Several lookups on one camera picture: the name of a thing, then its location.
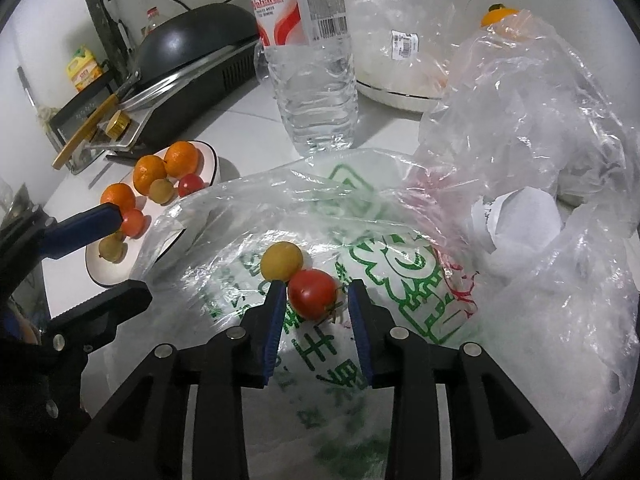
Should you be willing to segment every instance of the water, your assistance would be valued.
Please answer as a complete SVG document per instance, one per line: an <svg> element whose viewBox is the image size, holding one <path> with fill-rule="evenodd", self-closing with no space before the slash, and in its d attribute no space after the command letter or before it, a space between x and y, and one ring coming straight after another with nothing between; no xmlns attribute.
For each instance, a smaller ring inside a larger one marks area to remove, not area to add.
<svg viewBox="0 0 640 480"><path fill-rule="evenodd" d="M349 148L358 120L350 40L267 47L265 54L282 123L298 153Z"/></svg>

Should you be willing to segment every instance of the red tomato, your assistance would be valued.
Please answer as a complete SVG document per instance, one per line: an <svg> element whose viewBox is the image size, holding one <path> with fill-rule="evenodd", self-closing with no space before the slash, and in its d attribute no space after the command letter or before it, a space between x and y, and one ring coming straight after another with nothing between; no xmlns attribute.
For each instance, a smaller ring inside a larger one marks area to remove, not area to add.
<svg viewBox="0 0 640 480"><path fill-rule="evenodd" d="M305 319L320 321L331 312L337 297L334 279L319 269L299 270L287 286L293 309Z"/></svg>
<svg viewBox="0 0 640 480"><path fill-rule="evenodd" d="M195 173L185 175L178 182L178 195L180 197L190 195L200 191L204 187L204 182Z"/></svg>
<svg viewBox="0 0 640 480"><path fill-rule="evenodd" d="M131 238L138 236L145 228L145 216L140 209L130 209L122 215L120 230Z"/></svg>

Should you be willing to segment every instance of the wok handle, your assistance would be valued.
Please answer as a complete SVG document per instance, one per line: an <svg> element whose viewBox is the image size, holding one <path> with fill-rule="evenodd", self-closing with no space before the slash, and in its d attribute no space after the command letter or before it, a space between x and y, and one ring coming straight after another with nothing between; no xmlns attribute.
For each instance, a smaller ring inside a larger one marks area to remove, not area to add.
<svg viewBox="0 0 640 480"><path fill-rule="evenodd" d="M64 148L60 150L58 156L53 161L52 166L54 170L59 170L66 164L82 140L93 133L100 120L110 109L116 106L119 101L117 94L111 94L95 109L94 113L87 117L86 121L78 128L76 133L73 134L73 137L66 142Z"/></svg>

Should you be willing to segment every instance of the yellow bottle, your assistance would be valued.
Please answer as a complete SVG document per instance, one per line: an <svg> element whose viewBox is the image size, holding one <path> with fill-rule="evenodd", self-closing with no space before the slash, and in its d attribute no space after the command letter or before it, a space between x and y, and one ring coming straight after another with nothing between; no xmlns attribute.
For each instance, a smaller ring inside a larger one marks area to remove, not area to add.
<svg viewBox="0 0 640 480"><path fill-rule="evenodd" d="M94 54L87 47L81 46L66 66L66 75L76 89L81 91L102 75L102 68L95 60Z"/></svg>

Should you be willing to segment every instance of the orange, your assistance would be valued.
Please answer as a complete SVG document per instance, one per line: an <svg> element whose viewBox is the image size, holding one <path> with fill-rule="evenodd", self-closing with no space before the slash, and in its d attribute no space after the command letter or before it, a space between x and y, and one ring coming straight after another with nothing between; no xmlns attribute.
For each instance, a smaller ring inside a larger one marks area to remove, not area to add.
<svg viewBox="0 0 640 480"><path fill-rule="evenodd" d="M119 182L117 184L111 184L107 186L107 189L102 192L100 197L100 203L111 202L120 208L120 213L124 214L127 211L135 208L136 196L133 194L133 190L124 184Z"/></svg>
<svg viewBox="0 0 640 480"><path fill-rule="evenodd" d="M169 176L182 178L186 174L195 173L198 169L200 151L186 140L174 142L166 150L164 167Z"/></svg>
<svg viewBox="0 0 640 480"><path fill-rule="evenodd" d="M154 180L166 178L164 162L157 155L145 155L133 168L133 187L140 195L147 196Z"/></svg>
<svg viewBox="0 0 640 480"><path fill-rule="evenodd" d="M503 4L498 4L489 7L489 12L484 15L480 22L480 27L488 27L494 23L501 22L503 18L517 14L520 11L518 9L508 9Z"/></svg>

